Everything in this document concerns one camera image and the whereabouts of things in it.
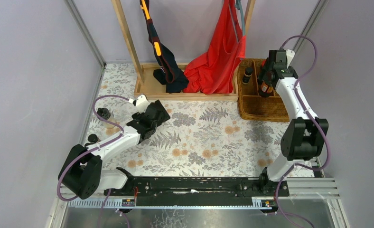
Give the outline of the small black cap spice bottle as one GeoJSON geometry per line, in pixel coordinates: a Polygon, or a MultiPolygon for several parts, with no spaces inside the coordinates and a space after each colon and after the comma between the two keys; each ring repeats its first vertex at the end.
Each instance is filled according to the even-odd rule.
{"type": "Polygon", "coordinates": [[[244,71],[244,75],[242,77],[242,83],[244,85],[247,85],[250,82],[250,79],[253,74],[253,68],[252,67],[247,67],[244,71]]]}

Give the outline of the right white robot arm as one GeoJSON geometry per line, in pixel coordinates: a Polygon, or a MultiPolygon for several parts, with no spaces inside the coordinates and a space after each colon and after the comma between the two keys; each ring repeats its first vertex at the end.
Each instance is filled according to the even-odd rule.
{"type": "Polygon", "coordinates": [[[280,155],[264,170],[267,179],[274,182],[284,179],[294,165],[319,156],[329,127],[328,121],[318,118],[304,98],[299,76],[290,66],[294,55],[289,49],[269,51],[257,77],[259,95],[269,97],[277,93],[290,120],[281,138],[280,155]]]}

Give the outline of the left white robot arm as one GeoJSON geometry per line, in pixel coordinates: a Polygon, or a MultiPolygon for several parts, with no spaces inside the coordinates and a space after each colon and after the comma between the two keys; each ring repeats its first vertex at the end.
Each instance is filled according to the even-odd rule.
{"type": "Polygon", "coordinates": [[[132,115],[122,132],[95,143],[91,148],[80,144],[73,146],[58,175],[57,193],[67,187],[76,197],[84,200],[96,191],[121,189],[128,180],[125,172],[104,170],[111,159],[149,139],[164,122],[170,119],[160,100],[145,102],[145,110],[132,115]]]}

